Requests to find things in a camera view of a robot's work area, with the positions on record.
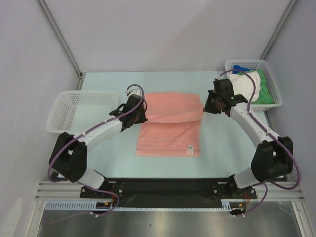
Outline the pink terry towel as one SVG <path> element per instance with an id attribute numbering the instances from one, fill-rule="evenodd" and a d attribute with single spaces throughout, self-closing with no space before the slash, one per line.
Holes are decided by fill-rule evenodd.
<path id="1" fill-rule="evenodd" d="M 204 105 L 199 94 L 151 92 L 145 95 L 147 121 L 140 126 L 136 155 L 200 157 Z"/>

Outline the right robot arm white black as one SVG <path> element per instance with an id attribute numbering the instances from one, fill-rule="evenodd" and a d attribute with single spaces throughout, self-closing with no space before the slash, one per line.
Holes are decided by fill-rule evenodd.
<path id="1" fill-rule="evenodd" d="M 213 90 L 208 92 L 204 111 L 212 114 L 225 113 L 239 124 L 256 149 L 250 167 L 229 178 L 229 196 L 239 198 L 247 187 L 290 174 L 294 164 L 292 140 L 289 137 L 280 137 L 261 124 L 248 100 L 241 94 L 234 94 L 229 79 L 216 79 L 213 85 Z"/>

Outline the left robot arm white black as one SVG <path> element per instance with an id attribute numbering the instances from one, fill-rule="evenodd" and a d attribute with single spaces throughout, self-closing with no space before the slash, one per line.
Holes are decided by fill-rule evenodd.
<path id="1" fill-rule="evenodd" d="M 88 167 L 88 153 L 100 143 L 135 124 L 147 121 L 144 97 L 131 94 L 126 103 L 109 113 L 110 118 L 78 136 L 63 132 L 58 136 L 49 160 L 48 178 L 51 182 L 70 181 L 89 186 L 93 194 L 102 198 L 109 186 L 106 178 Z"/>

